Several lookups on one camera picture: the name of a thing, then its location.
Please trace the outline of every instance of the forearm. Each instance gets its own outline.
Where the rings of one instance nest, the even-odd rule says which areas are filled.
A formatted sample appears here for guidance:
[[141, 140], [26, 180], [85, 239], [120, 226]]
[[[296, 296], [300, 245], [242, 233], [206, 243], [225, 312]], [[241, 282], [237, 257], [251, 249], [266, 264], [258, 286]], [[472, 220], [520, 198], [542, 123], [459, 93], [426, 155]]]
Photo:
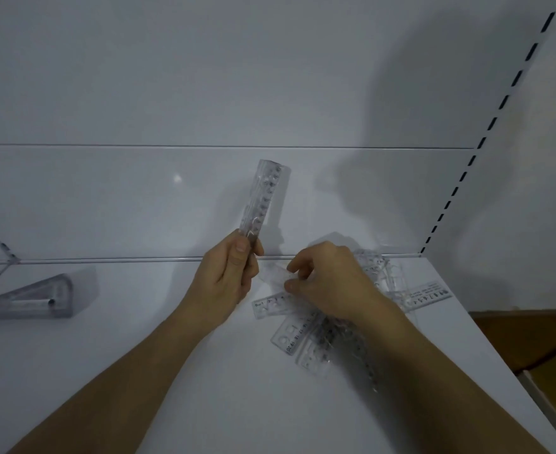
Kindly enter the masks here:
[[134, 453], [168, 389], [205, 333], [179, 308], [80, 389], [10, 454]]
[[359, 321], [377, 361], [388, 367], [426, 452], [525, 453], [546, 450], [516, 420], [427, 340], [395, 305]]

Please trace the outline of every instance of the hand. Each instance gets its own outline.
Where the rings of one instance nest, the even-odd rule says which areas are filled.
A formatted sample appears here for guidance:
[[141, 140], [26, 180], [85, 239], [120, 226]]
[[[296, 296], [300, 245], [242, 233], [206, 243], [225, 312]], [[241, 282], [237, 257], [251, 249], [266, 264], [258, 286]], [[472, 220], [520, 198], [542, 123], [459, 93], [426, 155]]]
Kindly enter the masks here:
[[193, 328], [207, 335], [228, 320], [259, 273], [255, 254], [263, 255], [261, 242], [257, 240], [251, 251], [248, 239], [237, 229], [206, 252], [177, 307]]
[[[323, 242], [304, 250], [287, 269], [299, 280], [289, 280], [284, 288], [302, 295], [322, 312], [357, 323], [376, 306], [393, 304], [377, 290], [347, 247]], [[307, 278], [314, 272], [314, 277]]]

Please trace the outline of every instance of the brown wooden floor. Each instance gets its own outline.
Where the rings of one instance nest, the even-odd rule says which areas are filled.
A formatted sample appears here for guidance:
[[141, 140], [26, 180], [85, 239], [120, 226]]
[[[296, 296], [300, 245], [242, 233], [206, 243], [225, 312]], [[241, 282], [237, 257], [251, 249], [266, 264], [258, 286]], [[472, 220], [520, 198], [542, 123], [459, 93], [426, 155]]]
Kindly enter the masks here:
[[470, 315], [514, 373], [556, 354], [556, 311], [470, 312]]

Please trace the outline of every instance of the person's left hand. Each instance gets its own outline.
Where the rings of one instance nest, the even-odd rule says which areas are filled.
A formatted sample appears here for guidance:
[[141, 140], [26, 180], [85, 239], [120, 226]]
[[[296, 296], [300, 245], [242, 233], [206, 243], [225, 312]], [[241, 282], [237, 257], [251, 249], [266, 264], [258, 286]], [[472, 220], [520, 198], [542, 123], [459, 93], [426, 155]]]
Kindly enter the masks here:
[[259, 239], [253, 251], [248, 239], [236, 229], [206, 252], [190, 288], [177, 310], [194, 328], [206, 335], [228, 320], [236, 305], [251, 289], [259, 273], [256, 255], [263, 255]]

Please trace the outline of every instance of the fingernail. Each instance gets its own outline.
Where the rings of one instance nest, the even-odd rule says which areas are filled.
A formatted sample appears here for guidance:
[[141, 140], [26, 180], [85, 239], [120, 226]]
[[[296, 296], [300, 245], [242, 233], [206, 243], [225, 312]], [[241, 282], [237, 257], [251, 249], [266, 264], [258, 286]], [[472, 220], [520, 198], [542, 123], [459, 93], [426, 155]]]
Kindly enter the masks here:
[[246, 247], [248, 247], [248, 241], [244, 237], [236, 239], [236, 251], [245, 252]]

